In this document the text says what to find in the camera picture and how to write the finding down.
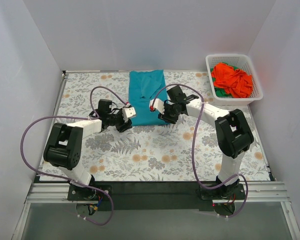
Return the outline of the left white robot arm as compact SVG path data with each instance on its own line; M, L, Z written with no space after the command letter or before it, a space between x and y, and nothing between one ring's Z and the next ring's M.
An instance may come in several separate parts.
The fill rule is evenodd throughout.
M49 134L43 159L58 168L74 186L75 193L85 200L97 197L94 177L85 169L81 160L83 141L96 133L115 127L120 133L132 128L135 108L127 103L121 108L112 108L111 100L101 99L98 107L89 114L88 120L73 123L55 123Z

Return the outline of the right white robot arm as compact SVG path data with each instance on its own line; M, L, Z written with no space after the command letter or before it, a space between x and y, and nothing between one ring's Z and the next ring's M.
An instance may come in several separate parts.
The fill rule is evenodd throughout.
M164 90L168 95L167 100L162 101L155 96L149 103L150 111L158 111L160 120L175 124L180 115L187 115L196 118L197 124L205 122L215 129L218 147L222 152L221 168L211 186L198 181L199 192L217 199L234 196L241 191L240 167L243 157L254 142L244 113L240 109L229 111L205 103L198 91L186 95L181 84L169 84Z

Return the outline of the teal t shirt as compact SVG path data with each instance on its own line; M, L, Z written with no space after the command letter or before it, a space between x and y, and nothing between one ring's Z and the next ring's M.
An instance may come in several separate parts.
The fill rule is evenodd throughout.
M166 86L164 71L131 71L129 73L128 102L134 107L136 117L132 119L132 125L152 126L165 125L158 118L158 112L150 111L150 101L158 95L157 99L165 101L168 99L166 91L159 92Z

